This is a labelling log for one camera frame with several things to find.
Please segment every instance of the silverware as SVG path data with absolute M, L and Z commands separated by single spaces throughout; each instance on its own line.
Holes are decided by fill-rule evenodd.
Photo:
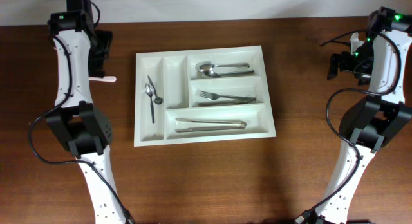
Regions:
M 230 72 L 230 73 L 216 73 L 213 71 L 206 71 L 204 72 L 205 76 L 211 78 L 218 78 L 218 77 L 225 77 L 225 76 L 235 76 L 235 75 L 247 75 L 255 73 L 254 70 L 249 71 L 237 71 L 237 72 Z
M 199 62 L 195 65 L 197 71 L 201 73 L 210 72 L 215 67 L 238 67 L 238 68 L 249 68 L 249 63 L 234 63 L 234 64 L 212 64 L 210 61 Z
M 212 126 L 212 127 L 190 127 L 186 129 L 176 129 L 177 133 L 194 132 L 194 131 L 216 131 L 216 130 L 231 130 L 231 129 L 244 129 L 246 128 L 246 122 L 244 121 L 224 121 L 224 120 L 191 120 L 188 118 L 177 118 L 177 122 L 192 122 L 202 124 L 230 124 L 227 126 Z
M 255 102 L 256 98 L 249 98 L 246 100 L 242 101 L 222 101 L 222 102 L 197 102 L 197 106 L 219 106 L 219 105 L 242 105 L 242 104 L 248 104 L 251 102 Z
M 144 88 L 146 95 L 149 95 L 150 97 L 150 110 L 152 112 L 152 123 L 155 123 L 155 111 L 153 108 L 153 101 L 152 101 L 152 96 L 153 96 L 153 91 L 155 90 L 152 85 L 146 84 L 146 87 Z
M 207 98 L 209 100 L 217 100 L 219 98 L 231 98 L 237 100 L 248 100 L 250 97 L 240 97 L 240 96 L 232 96 L 232 95 L 218 95 L 217 93 L 209 93 L 206 91 L 200 91 L 200 96 L 203 98 Z
M 150 79 L 149 76 L 147 76 L 147 79 L 149 79 L 149 83 L 150 83 L 150 85 L 152 85 L 152 87 L 153 87 L 153 93 L 154 93 L 154 95 L 155 95 L 155 97 L 156 97 L 156 98 L 154 98 L 155 104 L 158 104 L 158 105 L 162 104 L 163 99 L 160 98 L 159 96 L 157 96 L 155 85 L 153 84 L 153 82 L 152 82 L 152 80 Z

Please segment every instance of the spoon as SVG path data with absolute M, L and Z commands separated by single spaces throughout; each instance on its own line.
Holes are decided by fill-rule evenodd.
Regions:
M 155 85 L 153 85 L 153 82 L 152 82 L 152 80 L 150 79 L 149 76 L 147 76 L 147 78 L 149 79 L 150 85 L 152 85 L 152 87 L 153 87 L 153 93 L 154 93 L 154 95 L 155 95 L 155 97 L 156 97 L 156 98 L 154 98 L 155 104 L 158 104 L 158 105 L 162 104 L 163 99 L 160 98 L 159 96 L 157 96 Z
M 153 101 L 152 101 L 152 96 L 153 96 L 153 91 L 155 89 L 152 87 L 150 84 L 146 84 L 146 87 L 144 88 L 144 91 L 146 92 L 146 95 L 149 95 L 150 97 L 150 110 L 152 112 L 152 123 L 155 123 L 155 111 L 153 108 Z
M 207 77 L 218 78 L 218 77 L 224 77 L 224 76 L 228 76 L 228 75 L 245 75 L 245 74 L 251 74 L 251 73 L 254 73 L 254 72 L 255 72 L 254 70 L 231 72 L 231 73 L 216 73 L 216 72 L 213 72 L 213 71 L 209 71 L 209 72 L 204 72 L 204 74 Z
M 234 63 L 234 64 L 222 64 L 216 65 L 212 64 L 210 61 L 199 62 L 195 65 L 195 68 L 200 73 L 211 72 L 215 67 L 238 67 L 238 68 L 249 68 L 249 63 Z

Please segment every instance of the cutlery tray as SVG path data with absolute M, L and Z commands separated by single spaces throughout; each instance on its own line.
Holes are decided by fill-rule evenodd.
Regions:
M 254 74 L 206 78 L 195 70 L 195 65 L 203 61 L 246 62 Z M 214 68 L 213 71 L 226 73 L 239 69 Z M 154 124 L 150 97 L 144 91 L 149 83 L 147 76 L 153 81 L 158 96 L 164 99 L 162 104 L 154 104 Z M 255 97 L 256 101 L 200 107 L 199 102 L 231 101 L 229 98 L 211 101 L 201 97 L 200 91 Z M 244 129 L 177 133 L 176 130 L 182 128 L 176 121 L 179 118 L 244 121 L 247 125 Z M 135 147 L 275 136 L 260 46 L 136 54 Z

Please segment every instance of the wooden table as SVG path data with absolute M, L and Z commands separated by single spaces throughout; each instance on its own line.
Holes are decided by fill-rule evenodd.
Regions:
M 326 80 L 330 55 L 346 48 L 319 44 L 365 25 L 365 17 L 101 24 L 114 33 L 104 69 L 118 82 L 91 82 L 91 93 L 113 124 L 113 174 L 135 219 L 258 223 L 294 218 L 319 201 L 340 148 L 325 122 L 326 101 L 334 91 L 357 85 L 350 74 Z M 276 138 L 133 147 L 135 53 L 254 45 L 263 48 Z M 79 167 L 43 164 L 28 147 L 28 124 L 53 106 L 57 94 L 57 57 L 47 27 L 1 27 L 0 50 L 0 223 L 94 223 Z M 408 64 L 409 106 L 411 70 Z M 362 97 L 336 98 L 331 107 L 336 127 Z M 370 163 L 350 219 L 380 224 L 412 219 L 410 133 L 408 124 Z M 46 124 L 34 136 L 47 159 L 71 159 Z

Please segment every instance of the metal fork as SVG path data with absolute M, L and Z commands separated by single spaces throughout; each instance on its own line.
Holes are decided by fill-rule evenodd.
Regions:
M 218 95 L 217 93 L 209 93 L 206 91 L 200 91 L 200 96 L 203 98 L 207 98 L 209 100 L 217 100 L 219 98 L 231 98 L 237 100 L 246 100 L 250 99 L 250 97 L 240 97 L 240 96 L 231 96 L 231 95 Z

